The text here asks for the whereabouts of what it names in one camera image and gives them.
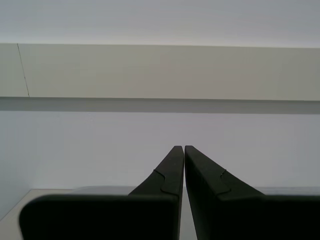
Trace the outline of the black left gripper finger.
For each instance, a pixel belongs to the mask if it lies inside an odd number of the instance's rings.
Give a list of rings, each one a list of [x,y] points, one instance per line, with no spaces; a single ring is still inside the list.
[[[177,240],[185,156],[173,147],[127,195],[49,194],[19,214],[25,240]]]
[[[266,195],[191,145],[185,182],[199,240],[317,240],[320,198]]]

